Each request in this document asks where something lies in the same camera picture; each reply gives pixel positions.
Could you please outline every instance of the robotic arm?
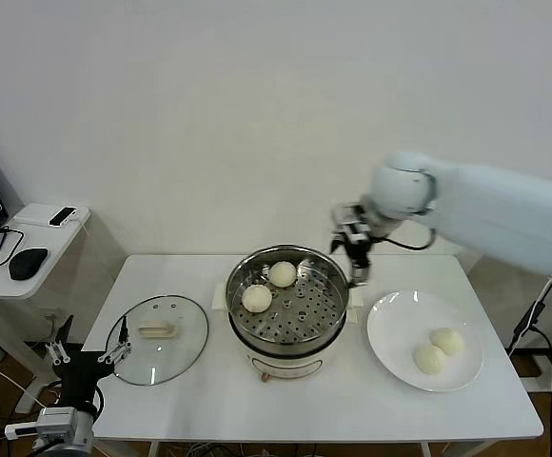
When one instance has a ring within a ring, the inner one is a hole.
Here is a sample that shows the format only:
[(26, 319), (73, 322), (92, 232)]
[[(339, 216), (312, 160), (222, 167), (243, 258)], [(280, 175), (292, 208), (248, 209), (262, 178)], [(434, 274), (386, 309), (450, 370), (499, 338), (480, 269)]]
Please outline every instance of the robotic arm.
[(111, 375), (117, 364), (130, 354), (128, 326), (124, 317), (118, 345), (113, 350), (75, 351), (69, 355), (64, 343), (69, 336), (72, 318), (70, 316), (58, 330), (56, 342), (46, 344), (54, 372), (62, 380), (62, 393), (57, 405), (44, 407), (35, 422), (6, 426), (5, 434), (9, 440), (37, 435), (30, 454), (33, 456), (43, 453), (53, 457), (91, 455), (94, 444), (92, 426), (100, 415), (100, 409), (97, 410), (92, 402), (98, 381)]
[(331, 250), (344, 246), (352, 286), (366, 283), (372, 246), (406, 219), (508, 264), (552, 275), (552, 182), (512, 171), (398, 152), (375, 170), (369, 194), (338, 205), (332, 217)]

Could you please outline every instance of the floor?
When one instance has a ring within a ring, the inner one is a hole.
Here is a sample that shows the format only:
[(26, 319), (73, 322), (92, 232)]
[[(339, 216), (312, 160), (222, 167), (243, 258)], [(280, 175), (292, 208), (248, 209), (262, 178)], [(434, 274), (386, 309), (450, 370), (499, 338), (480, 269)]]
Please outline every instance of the floor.
[[(515, 356), (514, 365), (521, 376), (533, 376), (538, 374), (534, 362), (528, 356)], [(0, 362), (0, 369), (8, 376), (16, 380), (21, 385), (26, 385), (30, 382), (30, 373), (22, 368), (17, 362), (10, 357), (6, 357)], [(44, 391), (41, 396), (43, 402), (52, 402), (55, 393)], [(0, 376), (0, 416), (8, 417), (15, 403), (20, 397), (20, 392), (13, 387), (7, 380)], [(520, 455), (525, 457), (544, 457), (548, 455), (548, 426), (549, 426), (549, 395), (548, 394), (532, 394), (532, 402), (539, 412), (544, 423), (545, 434), (535, 440), (510, 441), (500, 442), (484, 451), (482, 457), (504, 457)], [(22, 439), (10, 442), (10, 457), (25, 457), (29, 454), (32, 440)], [(148, 443), (132, 443), (141, 456), (146, 456), (148, 453)], [(441, 455), (445, 444), (431, 444), (433, 455)], [(180, 457), (185, 456), (188, 452), (189, 444), (169, 443), (160, 447), (160, 457)], [(224, 449), (216, 448), (212, 452), (212, 457), (220, 457), (220, 455), (233, 454), (241, 455), (241, 448), (238, 444), (228, 444), (227, 448), (231, 453)], [(276, 455), (280, 457), (293, 457), (297, 455), (311, 456), (313, 445), (272, 445), (272, 444), (245, 444), (242, 448), (245, 456), (269, 456)], [(207, 447), (195, 452), (195, 457), (201, 457), (202, 453), (207, 451)], [(318, 445), (316, 449), (317, 456), (325, 457), (355, 457), (355, 456), (388, 456), (388, 457), (420, 457), (422, 455), (420, 446), (411, 445)], [(104, 457), (99, 451), (94, 450), (94, 457)], [(8, 457), (7, 442), (0, 441), (0, 457)]]

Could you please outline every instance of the white robotic arm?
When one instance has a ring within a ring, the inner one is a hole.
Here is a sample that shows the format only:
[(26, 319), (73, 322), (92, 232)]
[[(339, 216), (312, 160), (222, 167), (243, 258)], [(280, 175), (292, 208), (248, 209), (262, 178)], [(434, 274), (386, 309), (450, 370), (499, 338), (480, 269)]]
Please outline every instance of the white robotic arm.
[(512, 171), (398, 152), (375, 170), (370, 193), (336, 207), (333, 219), (333, 247), (345, 246), (357, 285), (366, 280), (371, 245), (405, 219), (490, 257), (552, 275), (552, 182)]

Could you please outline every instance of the power cord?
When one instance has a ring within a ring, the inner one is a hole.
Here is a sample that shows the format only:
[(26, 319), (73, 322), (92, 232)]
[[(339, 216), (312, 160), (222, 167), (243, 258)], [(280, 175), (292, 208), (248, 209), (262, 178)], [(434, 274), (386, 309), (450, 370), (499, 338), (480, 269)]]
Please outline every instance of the power cord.
[(430, 238), (428, 239), (426, 244), (424, 244), (422, 246), (406, 245), (404, 243), (400, 243), (398, 241), (391, 240), (390, 238), (388, 238), (386, 236), (382, 237), (382, 238), (373, 238), (371, 241), (373, 241), (374, 243), (381, 243), (382, 241), (384, 241), (384, 242), (390, 243), (391, 245), (398, 246), (399, 248), (404, 248), (404, 249), (409, 249), (409, 250), (425, 250), (425, 249), (430, 248), (435, 243), (436, 239), (437, 239), (437, 230), (431, 228), (430, 229)]
[(545, 308), (544, 300), (546, 299), (551, 289), (552, 289), (552, 278), (550, 278), (546, 282), (546, 284), (542, 288), (541, 293), (539, 293), (539, 296), (532, 304), (532, 307), (530, 307), (530, 309), (525, 313), (521, 321), (517, 324), (517, 326), (513, 330), (513, 338), (511, 340), (511, 344), (508, 347), (508, 350), (506, 351), (508, 356), (511, 357), (511, 355), (513, 355), (513, 352), (515, 351), (515, 348), (517, 347), (517, 345), (519, 344), (523, 336), (528, 331), (533, 331), (535, 333), (540, 334), (541, 337), (549, 346), (549, 361), (551, 363), (551, 404), (549, 407), (549, 456), (550, 457), (552, 457), (552, 345), (551, 345), (551, 342), (549, 341), (549, 338), (539, 328), (537, 328), (536, 325), (538, 324), (540, 314)]
[(530, 307), (530, 309), (525, 313), (521, 321), (513, 330), (513, 338), (511, 339), (511, 343), (508, 346), (508, 349), (506, 350), (506, 353), (509, 357), (513, 355), (515, 348), (517, 347), (523, 336), (527, 333), (527, 331), (529, 331), (530, 327), (535, 326), (539, 322), (539, 316), (545, 308), (544, 300), (546, 299), (546, 296), (549, 294), (551, 289), (552, 278), (550, 278), (546, 282), (546, 284), (542, 288), (541, 293), (539, 293), (539, 296), (536, 297), (536, 300), (532, 304), (532, 307)]
[(551, 362), (551, 404), (549, 406), (549, 456), (552, 457), (552, 345), (547, 336), (538, 328), (531, 326), (530, 331), (534, 331), (541, 335), (544, 341), (549, 346), (549, 361)]
[(0, 233), (18, 233), (20, 235), (20, 238), (18, 238), (18, 241), (16, 242), (16, 245), (13, 247), (13, 249), (11, 250), (10, 252), (10, 255), (8, 255), (8, 257), (6, 258), (6, 260), (4, 260), (3, 262), (0, 262), (0, 267), (4, 266), (7, 262), (9, 262), (11, 260), (11, 257), (13, 257), (13, 254), (14, 252), (18, 249), (18, 247), (20, 246), (20, 243), (22, 243), (22, 240), (25, 239), (25, 234), (20, 231), (20, 230), (14, 230), (13, 228), (9, 228), (8, 226), (3, 226), (2, 228), (0, 228)]
[(8, 381), (10, 381), (12, 384), (14, 384), (16, 387), (18, 387), (20, 390), (22, 390), (24, 392), (24, 394), (27, 394), (30, 398), (32, 398), (34, 400), (34, 402), (39, 405), (40, 407), (46, 407), (43, 403), (41, 403), (34, 395), (30, 394), (27, 392), (27, 390), (20, 386), (18, 383), (16, 383), (13, 379), (11, 379), (7, 374), (4, 374), (3, 372), (1, 372), (0, 370), (0, 375), (3, 376), (4, 378), (6, 378)]
[[(76, 222), (79, 224), (79, 226), (83, 229), (83, 231), (84, 231), (84, 233), (86, 234), (86, 236), (88, 237), (88, 239), (89, 239), (89, 240), (92, 240), (92, 243), (93, 243), (95, 246), (100, 246), (100, 245), (98, 244), (98, 242), (96, 241), (96, 239), (95, 239), (92, 235), (90, 235), (88, 229), (86, 228), (86, 224), (84, 224), (84, 223), (83, 223), (82, 221), (80, 221), (79, 219), (71, 219), (71, 222), (72, 222), (72, 221), (76, 221)], [(97, 251), (97, 253), (98, 253), (98, 257), (101, 259), (101, 264), (103, 264), (103, 269), (105, 270), (105, 273), (107, 274), (107, 276), (108, 276), (109, 278), (111, 278), (111, 281), (112, 281), (113, 283), (115, 283), (116, 278), (115, 278), (115, 276), (113, 276), (113, 274), (109, 271), (109, 269), (108, 269), (108, 263), (107, 263), (107, 261), (105, 260), (105, 257), (103, 256), (102, 250), (101, 250), (100, 248), (97, 248), (96, 251)]]

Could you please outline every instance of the smartphone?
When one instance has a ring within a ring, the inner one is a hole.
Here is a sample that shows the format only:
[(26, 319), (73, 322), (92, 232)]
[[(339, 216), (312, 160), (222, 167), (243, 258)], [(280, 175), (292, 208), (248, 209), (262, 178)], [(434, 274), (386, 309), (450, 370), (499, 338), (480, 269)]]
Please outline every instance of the smartphone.
[(31, 224), (41, 227), (63, 227), (77, 213), (75, 207), (58, 207), (31, 203), (26, 205), (13, 220), (20, 224)]

